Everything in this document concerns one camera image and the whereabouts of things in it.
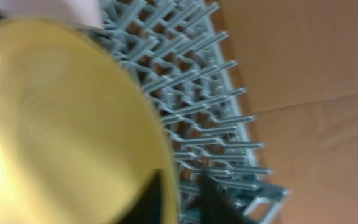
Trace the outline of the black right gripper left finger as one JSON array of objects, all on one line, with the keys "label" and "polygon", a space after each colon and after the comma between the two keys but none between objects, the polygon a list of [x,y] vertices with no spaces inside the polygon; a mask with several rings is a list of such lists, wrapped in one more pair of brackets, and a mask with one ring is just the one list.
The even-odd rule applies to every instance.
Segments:
[{"label": "black right gripper left finger", "polygon": [[161,224],[162,222],[162,181],[157,170],[142,195],[119,224]]}]

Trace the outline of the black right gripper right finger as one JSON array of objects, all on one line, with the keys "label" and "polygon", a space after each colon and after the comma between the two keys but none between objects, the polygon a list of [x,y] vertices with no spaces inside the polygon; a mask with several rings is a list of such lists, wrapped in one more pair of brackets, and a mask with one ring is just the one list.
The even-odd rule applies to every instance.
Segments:
[{"label": "black right gripper right finger", "polygon": [[208,175],[202,174],[200,187],[201,224],[256,224],[253,219],[244,217],[219,192],[217,184]]}]

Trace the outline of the yellow plate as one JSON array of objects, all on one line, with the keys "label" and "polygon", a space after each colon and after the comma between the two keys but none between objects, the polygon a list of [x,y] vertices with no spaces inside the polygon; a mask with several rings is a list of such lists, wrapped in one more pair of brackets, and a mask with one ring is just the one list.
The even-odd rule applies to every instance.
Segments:
[{"label": "yellow plate", "polygon": [[119,223],[157,170],[161,223],[176,223],[171,151],[99,45],[53,21],[0,21],[0,223]]}]

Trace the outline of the white bowl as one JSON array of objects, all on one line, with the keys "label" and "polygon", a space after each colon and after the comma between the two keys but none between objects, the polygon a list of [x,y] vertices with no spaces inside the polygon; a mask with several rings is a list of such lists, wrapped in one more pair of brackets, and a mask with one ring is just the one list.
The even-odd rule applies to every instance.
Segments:
[{"label": "white bowl", "polygon": [[103,28],[99,0],[2,0],[0,8],[9,16],[38,16],[77,27]]}]

